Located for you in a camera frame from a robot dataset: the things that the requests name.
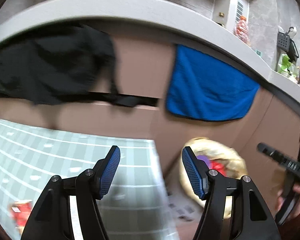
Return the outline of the black cloth on cabinet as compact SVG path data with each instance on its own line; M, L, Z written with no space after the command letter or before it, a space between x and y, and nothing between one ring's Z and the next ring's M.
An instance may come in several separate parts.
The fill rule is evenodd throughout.
M110 36L77 23L40 27L0 45L0 98L26 99L35 105L158 103L157 98L120 93Z

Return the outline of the green plant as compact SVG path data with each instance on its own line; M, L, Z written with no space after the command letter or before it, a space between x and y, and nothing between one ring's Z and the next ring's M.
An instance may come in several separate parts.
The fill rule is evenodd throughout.
M287 54L281 54L277 63L277 72L289 79L299 80L299 67L291 63Z

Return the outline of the red gold snack wrapper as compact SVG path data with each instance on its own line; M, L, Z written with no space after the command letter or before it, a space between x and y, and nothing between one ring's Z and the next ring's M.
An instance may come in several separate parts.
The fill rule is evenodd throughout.
M9 205L9 211L19 235L22 235L32 211L32 200L21 200Z

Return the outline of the green checked tablecloth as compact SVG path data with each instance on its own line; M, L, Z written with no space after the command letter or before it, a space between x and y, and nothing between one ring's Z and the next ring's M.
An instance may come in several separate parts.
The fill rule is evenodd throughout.
M0 119L0 227L20 239L9 205L32 200L49 179L78 176L104 158L111 146L121 152L109 192L98 208L110 239L178 239L168 209L155 142L57 131Z

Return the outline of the orange red snack bag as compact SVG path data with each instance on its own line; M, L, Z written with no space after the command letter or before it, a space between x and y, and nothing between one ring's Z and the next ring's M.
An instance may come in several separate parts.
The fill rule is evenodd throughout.
M234 35L242 42L250 46L247 19L245 16L240 16L234 29Z

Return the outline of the blue towel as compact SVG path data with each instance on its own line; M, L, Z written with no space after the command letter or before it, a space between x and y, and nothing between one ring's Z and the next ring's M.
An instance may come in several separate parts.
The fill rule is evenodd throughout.
M260 85L231 65L178 44L166 110L176 116L221 122L249 112Z

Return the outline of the black perforated wall holder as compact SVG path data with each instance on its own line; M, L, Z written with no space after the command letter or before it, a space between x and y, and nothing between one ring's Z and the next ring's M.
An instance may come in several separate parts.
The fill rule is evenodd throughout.
M299 59L299 52L293 38L296 36L297 28L291 26L287 31L284 31L278 26L278 29L277 47L287 53L291 63L296 63Z

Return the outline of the grey kitchen countertop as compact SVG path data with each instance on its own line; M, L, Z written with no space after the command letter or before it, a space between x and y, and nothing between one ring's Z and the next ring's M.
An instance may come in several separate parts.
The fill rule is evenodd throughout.
M250 68L274 93L300 115L300 85L272 70L250 47L207 17L165 0L47 0L29 7L0 25L0 44L44 25L106 19L166 29L200 43Z

